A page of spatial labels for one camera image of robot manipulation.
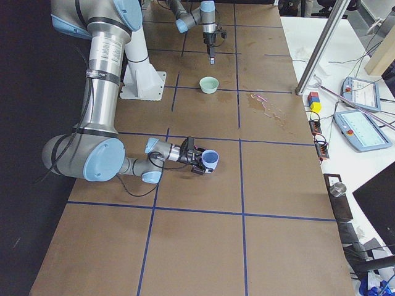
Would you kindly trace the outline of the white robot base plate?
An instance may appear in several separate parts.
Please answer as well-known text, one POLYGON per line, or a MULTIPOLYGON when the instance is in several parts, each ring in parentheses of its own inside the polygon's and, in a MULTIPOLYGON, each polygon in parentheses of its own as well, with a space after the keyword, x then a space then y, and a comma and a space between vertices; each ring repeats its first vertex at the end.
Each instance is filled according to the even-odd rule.
POLYGON ((158 72, 150 63, 143 27, 134 31, 125 46, 127 67, 123 78, 121 99, 160 101, 166 72, 158 72))

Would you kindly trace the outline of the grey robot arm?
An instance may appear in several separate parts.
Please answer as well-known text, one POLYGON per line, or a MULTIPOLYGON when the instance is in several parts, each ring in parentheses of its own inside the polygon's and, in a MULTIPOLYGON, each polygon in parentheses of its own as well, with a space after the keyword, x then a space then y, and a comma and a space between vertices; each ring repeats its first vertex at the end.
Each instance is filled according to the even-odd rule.
POLYGON ((210 173, 215 159, 193 138, 175 145, 149 138, 145 159, 125 155, 114 126, 117 99, 158 101, 166 74, 149 61, 139 1, 52 1, 54 28, 91 42, 83 110, 71 134, 52 138, 42 152, 46 168, 58 175, 108 181, 116 175, 160 181, 167 160, 210 173))
POLYGON ((217 22, 215 18, 215 2, 202 1, 198 8, 188 12, 181 1, 169 0, 166 5, 173 12, 175 25, 180 33, 186 33, 196 25, 202 25, 203 41, 211 65, 215 63, 215 42, 217 39, 217 22))

